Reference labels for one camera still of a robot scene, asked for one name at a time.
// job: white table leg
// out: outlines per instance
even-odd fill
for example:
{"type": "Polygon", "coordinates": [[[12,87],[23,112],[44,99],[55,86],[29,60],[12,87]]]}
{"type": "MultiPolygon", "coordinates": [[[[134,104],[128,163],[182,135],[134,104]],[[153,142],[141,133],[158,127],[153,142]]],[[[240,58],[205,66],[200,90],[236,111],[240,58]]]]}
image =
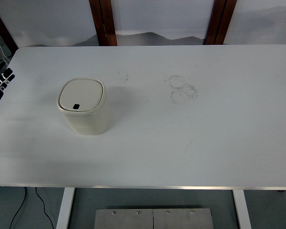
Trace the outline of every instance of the white table leg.
{"type": "Polygon", "coordinates": [[[67,229],[68,228],[74,191],[75,191],[74,187],[65,187],[65,191],[63,193],[63,197],[61,201],[61,209],[59,211],[56,229],[67,229]]]}
{"type": "Polygon", "coordinates": [[[233,195],[240,229],[251,229],[244,191],[233,190],[233,195]]]}

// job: white table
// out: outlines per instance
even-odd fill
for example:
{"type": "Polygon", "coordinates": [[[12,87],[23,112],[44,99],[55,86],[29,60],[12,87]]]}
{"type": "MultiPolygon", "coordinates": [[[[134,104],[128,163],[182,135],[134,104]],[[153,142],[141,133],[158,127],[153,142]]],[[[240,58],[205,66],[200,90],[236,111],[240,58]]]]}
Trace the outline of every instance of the white table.
{"type": "Polygon", "coordinates": [[[286,190],[286,45],[19,49],[0,102],[0,186],[286,190]],[[56,100],[105,84],[112,125],[74,133],[56,100]]]}

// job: floor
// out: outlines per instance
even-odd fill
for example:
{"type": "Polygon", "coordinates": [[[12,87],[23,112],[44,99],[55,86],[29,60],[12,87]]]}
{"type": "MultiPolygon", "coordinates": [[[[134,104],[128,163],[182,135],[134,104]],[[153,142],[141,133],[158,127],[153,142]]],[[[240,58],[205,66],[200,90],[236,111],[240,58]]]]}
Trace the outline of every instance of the floor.
{"type": "MultiPolygon", "coordinates": [[[[55,228],[63,188],[39,187],[37,191],[55,228]]],[[[253,229],[286,229],[286,191],[247,190],[245,197],[253,229]]],[[[0,229],[9,228],[23,198],[23,187],[0,187],[0,229]]],[[[239,228],[230,190],[77,188],[69,229],[92,229],[96,209],[112,208],[210,208],[214,229],[239,228]]],[[[51,228],[35,188],[27,188],[11,228],[51,228]]]]}

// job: smudge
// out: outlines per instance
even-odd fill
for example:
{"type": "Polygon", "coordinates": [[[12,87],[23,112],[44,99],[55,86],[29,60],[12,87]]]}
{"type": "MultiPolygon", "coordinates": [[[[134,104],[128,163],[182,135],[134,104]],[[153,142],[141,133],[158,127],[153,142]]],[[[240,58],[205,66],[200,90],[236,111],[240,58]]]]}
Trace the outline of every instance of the smudge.
{"type": "Polygon", "coordinates": [[[175,104],[184,104],[189,100],[194,100],[198,96],[195,87],[188,84],[186,80],[179,75],[171,76],[168,83],[173,90],[171,98],[175,104]]]}
{"type": "Polygon", "coordinates": [[[125,70],[119,69],[118,75],[121,76],[120,81],[121,81],[122,83],[127,83],[127,82],[129,82],[129,74],[128,74],[125,70]]]}

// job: trash can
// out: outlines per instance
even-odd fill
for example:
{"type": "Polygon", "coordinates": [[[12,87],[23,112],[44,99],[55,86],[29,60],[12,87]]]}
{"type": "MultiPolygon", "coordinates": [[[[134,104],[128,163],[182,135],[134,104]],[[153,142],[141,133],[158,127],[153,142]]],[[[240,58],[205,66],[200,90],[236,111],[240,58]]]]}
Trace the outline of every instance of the trash can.
{"type": "Polygon", "coordinates": [[[57,106],[69,126],[81,135],[99,135],[110,123],[104,84],[96,79],[77,78],[61,89],[57,106]]]}

